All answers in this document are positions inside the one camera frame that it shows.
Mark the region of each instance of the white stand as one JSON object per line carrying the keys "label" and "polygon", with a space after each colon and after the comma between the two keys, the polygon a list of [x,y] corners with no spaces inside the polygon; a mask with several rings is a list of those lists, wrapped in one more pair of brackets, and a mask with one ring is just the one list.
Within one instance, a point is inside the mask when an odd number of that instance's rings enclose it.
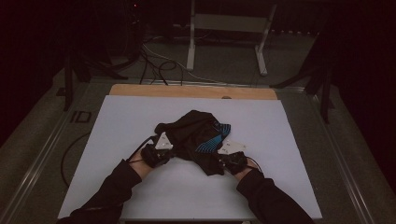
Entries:
{"label": "white stand", "polygon": [[267,76],[265,61],[262,56],[265,40],[269,34],[271,23],[276,11],[276,5],[271,7],[268,18],[261,17],[241,17],[225,15],[195,14],[195,0],[191,0],[191,27],[190,27],[190,46],[187,57],[187,70],[194,69],[195,59],[195,29],[241,31],[262,33],[262,42],[256,46],[257,62],[259,64],[260,75]]}

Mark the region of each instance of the black sleeve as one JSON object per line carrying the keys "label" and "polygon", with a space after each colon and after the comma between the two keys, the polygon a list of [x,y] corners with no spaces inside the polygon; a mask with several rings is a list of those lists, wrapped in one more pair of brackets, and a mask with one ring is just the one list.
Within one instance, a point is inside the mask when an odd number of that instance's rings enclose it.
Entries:
{"label": "black sleeve", "polygon": [[142,179],[128,162],[122,160],[99,190],[81,208],[58,220],[65,223],[118,223],[122,205],[132,196],[132,187]]}
{"label": "black sleeve", "polygon": [[313,224],[312,218],[274,181],[252,170],[239,182],[237,190],[247,198],[256,218],[265,224]]}

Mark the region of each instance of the dark background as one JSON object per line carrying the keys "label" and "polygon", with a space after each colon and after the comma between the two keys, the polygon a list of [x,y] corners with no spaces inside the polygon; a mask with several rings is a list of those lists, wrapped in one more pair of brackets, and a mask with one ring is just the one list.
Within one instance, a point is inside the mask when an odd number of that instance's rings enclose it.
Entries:
{"label": "dark background", "polygon": [[[146,2],[149,10],[144,12],[145,18],[160,33],[172,36],[172,23],[189,22],[188,1]],[[218,10],[217,2],[197,1],[197,8]],[[73,36],[78,36],[79,44],[88,51],[105,56],[108,53],[103,44],[106,37],[99,35],[98,29],[109,24],[97,20],[90,3],[88,0],[2,2],[0,145],[51,87],[52,77],[63,68],[64,48]],[[386,0],[282,1],[272,29],[277,33],[318,35],[307,63],[318,58],[336,58],[332,83],[339,88],[381,170],[396,190],[394,4]],[[244,10],[243,5],[222,6],[223,12],[236,15]],[[114,15],[116,21],[119,13],[122,10],[112,10],[107,16]]]}

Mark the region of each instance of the white board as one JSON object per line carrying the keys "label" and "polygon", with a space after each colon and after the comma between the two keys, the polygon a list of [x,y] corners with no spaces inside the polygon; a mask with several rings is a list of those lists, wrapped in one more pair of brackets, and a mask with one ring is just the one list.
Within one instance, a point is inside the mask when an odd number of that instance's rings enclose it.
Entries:
{"label": "white board", "polygon": [[[78,164],[59,217],[87,202],[121,159],[128,158],[157,124],[175,122],[191,110],[231,124],[227,139],[247,146],[265,176],[312,218],[321,218],[300,151],[280,101],[107,96]],[[230,174],[206,176],[178,158],[157,168],[133,188],[124,220],[250,220],[247,200]]]}

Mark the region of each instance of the garment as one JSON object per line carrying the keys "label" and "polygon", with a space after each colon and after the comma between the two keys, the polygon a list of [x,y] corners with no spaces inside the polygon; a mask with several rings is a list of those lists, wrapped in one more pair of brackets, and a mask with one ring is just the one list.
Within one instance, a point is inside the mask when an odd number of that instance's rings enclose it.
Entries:
{"label": "garment", "polygon": [[219,123],[207,112],[192,110],[173,123],[160,123],[154,132],[165,132],[177,157],[195,161],[207,175],[224,175],[215,156],[231,131],[230,124]]}
{"label": "garment", "polygon": [[[131,198],[132,187],[141,181],[128,162],[122,160],[80,209],[70,217],[60,219],[57,224],[117,223],[122,204]],[[247,198],[251,211],[264,224],[314,223],[291,197],[275,186],[272,179],[265,178],[256,170],[250,171],[239,182],[237,190]]]}

